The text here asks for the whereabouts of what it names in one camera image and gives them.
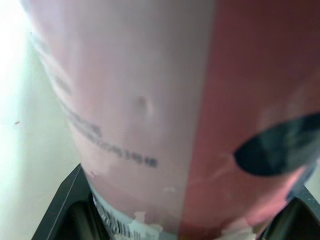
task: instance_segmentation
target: pink can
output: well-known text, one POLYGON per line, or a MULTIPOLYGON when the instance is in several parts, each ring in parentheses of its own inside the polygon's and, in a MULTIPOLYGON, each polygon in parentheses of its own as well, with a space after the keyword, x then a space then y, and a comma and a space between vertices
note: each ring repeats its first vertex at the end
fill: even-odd
POLYGON ((23 6, 111 238, 254 239, 316 162, 320 1, 23 6))

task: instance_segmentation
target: barcode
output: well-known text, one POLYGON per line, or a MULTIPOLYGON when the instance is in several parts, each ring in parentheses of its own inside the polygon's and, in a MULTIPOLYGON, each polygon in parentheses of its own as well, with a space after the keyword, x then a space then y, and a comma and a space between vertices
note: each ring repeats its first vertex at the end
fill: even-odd
POLYGON ((96 209, 102 219, 102 222, 104 226, 107 229, 110 229, 111 232, 116 235, 120 234, 122 236, 125 236, 129 239, 133 240, 142 240, 141 235, 137 231, 133 231, 133 233, 130 232, 130 228, 127 224, 124 224, 120 220, 116 219, 114 214, 112 212, 107 211, 97 200, 95 197, 93 197, 93 202, 96 206, 96 209))
POLYGON ((140 233, 134 231, 133 232, 133 240, 141 240, 140 233))

